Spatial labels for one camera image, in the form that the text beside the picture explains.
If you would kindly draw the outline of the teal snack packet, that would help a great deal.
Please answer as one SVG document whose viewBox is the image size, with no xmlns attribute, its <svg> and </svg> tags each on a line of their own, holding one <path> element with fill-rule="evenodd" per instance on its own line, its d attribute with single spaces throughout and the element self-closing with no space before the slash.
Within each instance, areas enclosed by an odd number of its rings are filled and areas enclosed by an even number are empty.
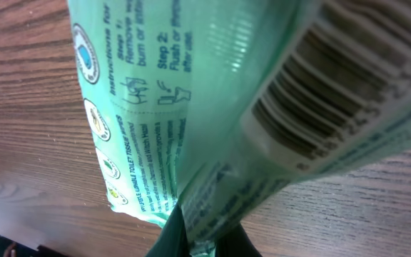
<svg viewBox="0 0 411 257">
<path fill-rule="evenodd" d="M 69 0 L 111 209 L 191 256 L 294 183 L 411 148 L 411 0 Z"/>
</svg>

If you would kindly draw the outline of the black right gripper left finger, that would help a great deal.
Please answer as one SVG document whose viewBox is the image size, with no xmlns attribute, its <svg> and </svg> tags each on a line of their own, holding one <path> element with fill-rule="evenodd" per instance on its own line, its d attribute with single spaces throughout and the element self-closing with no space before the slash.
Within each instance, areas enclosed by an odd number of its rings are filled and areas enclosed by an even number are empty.
<svg viewBox="0 0 411 257">
<path fill-rule="evenodd" d="M 190 257 L 186 227 L 177 204 L 146 257 Z"/>
</svg>

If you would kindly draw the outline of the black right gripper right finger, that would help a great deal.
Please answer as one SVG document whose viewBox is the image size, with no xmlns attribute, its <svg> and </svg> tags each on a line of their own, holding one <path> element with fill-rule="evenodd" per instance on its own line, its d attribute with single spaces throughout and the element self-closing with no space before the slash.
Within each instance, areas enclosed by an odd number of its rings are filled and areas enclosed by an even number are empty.
<svg viewBox="0 0 411 257">
<path fill-rule="evenodd" d="M 216 242 L 215 257 L 262 257 L 239 223 Z"/>
</svg>

